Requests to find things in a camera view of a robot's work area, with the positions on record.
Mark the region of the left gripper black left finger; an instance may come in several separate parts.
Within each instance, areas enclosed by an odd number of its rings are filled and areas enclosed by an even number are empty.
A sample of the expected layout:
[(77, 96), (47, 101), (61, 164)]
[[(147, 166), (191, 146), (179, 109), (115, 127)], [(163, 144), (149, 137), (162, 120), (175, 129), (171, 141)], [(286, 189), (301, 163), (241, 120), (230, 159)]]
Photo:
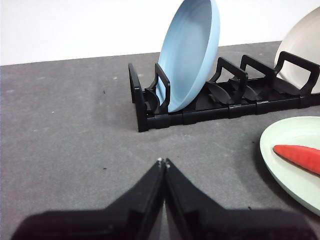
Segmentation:
[(166, 164), (158, 160), (103, 209), (45, 211), (25, 218), (14, 240), (146, 240), (162, 211)]

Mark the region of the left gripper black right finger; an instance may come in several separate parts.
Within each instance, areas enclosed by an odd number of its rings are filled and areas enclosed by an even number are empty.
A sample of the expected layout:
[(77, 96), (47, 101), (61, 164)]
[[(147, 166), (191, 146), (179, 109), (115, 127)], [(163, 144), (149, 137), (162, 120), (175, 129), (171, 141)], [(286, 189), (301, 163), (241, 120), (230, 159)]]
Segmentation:
[(280, 209), (225, 209), (165, 160), (169, 229), (182, 240), (315, 240), (305, 218)]

